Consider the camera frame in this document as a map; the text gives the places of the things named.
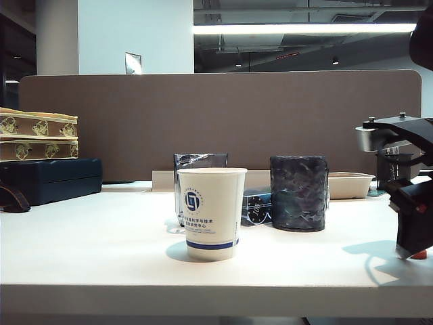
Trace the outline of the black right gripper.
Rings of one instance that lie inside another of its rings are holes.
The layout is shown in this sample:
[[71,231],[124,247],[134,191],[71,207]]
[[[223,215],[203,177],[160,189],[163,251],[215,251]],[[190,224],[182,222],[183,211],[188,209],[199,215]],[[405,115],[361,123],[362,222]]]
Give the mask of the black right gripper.
[[400,259],[432,247],[432,180],[388,182],[390,207],[398,213],[396,253]]

